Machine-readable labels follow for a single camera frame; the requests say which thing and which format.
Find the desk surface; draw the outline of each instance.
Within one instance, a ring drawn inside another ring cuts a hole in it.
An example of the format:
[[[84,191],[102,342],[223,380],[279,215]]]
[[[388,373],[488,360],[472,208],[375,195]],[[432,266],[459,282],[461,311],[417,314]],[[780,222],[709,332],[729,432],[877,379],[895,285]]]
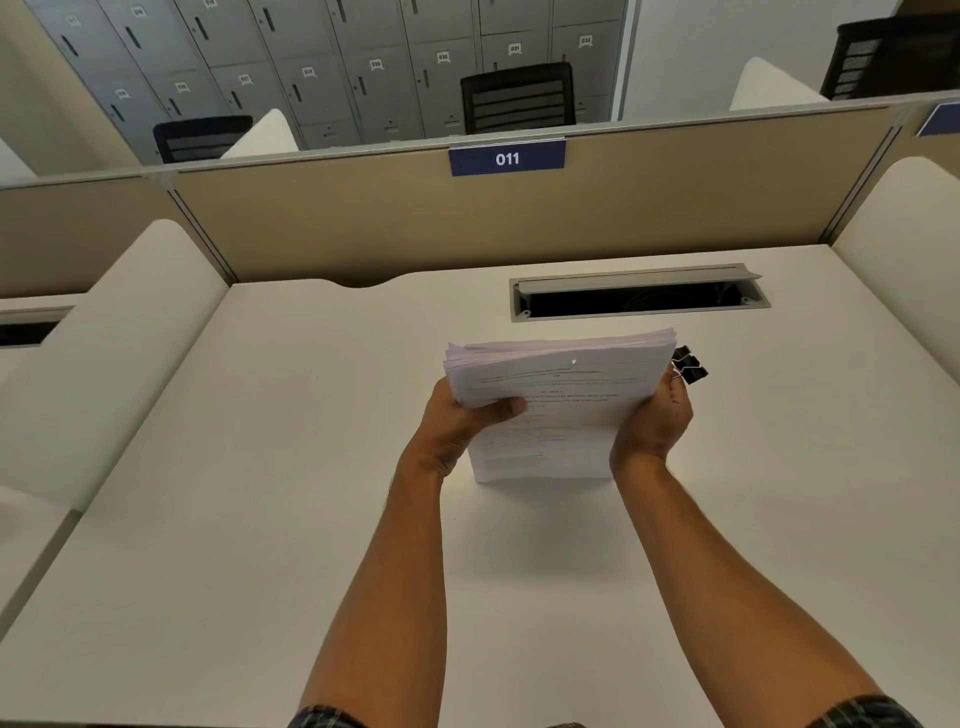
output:
[[[517,276],[745,262],[772,307],[511,323]],[[921,720],[960,708],[960,388],[826,247],[234,286],[0,643],[0,719],[284,724],[448,341],[665,326],[671,465]],[[445,726],[717,725],[610,483],[444,486]]]

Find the white wall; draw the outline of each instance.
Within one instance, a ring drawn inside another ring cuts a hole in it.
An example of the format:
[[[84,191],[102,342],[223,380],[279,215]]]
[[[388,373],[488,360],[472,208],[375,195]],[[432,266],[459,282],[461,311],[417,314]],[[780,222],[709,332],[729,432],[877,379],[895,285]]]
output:
[[[760,56],[819,90],[836,28],[897,0],[641,0],[624,119],[722,113]]]

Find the forearm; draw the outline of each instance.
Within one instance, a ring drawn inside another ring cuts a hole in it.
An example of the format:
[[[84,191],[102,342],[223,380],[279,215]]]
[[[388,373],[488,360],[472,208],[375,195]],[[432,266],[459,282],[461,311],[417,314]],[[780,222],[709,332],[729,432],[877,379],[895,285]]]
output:
[[[435,726],[446,661],[441,476],[398,468],[303,692],[374,728]]]
[[[687,660],[727,728],[803,728],[879,693],[826,630],[750,566],[656,458],[617,486]]]

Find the black binder clip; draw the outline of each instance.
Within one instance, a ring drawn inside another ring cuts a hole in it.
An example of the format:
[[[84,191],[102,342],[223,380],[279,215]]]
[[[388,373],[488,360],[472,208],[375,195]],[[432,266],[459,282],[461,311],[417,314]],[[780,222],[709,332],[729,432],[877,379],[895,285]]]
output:
[[[689,347],[678,347],[673,351],[674,369],[684,378],[687,384],[703,379],[708,371],[700,364],[700,360],[690,352]]]

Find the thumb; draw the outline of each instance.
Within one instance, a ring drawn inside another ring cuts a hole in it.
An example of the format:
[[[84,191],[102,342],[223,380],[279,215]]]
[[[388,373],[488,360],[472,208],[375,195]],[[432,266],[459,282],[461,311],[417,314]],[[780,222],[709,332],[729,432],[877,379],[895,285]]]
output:
[[[471,409],[469,412],[470,419],[472,420],[476,431],[479,432],[490,425],[505,423],[507,420],[512,420],[517,415],[526,412],[526,410],[527,402],[523,397],[510,397],[507,400],[500,400],[484,407]]]

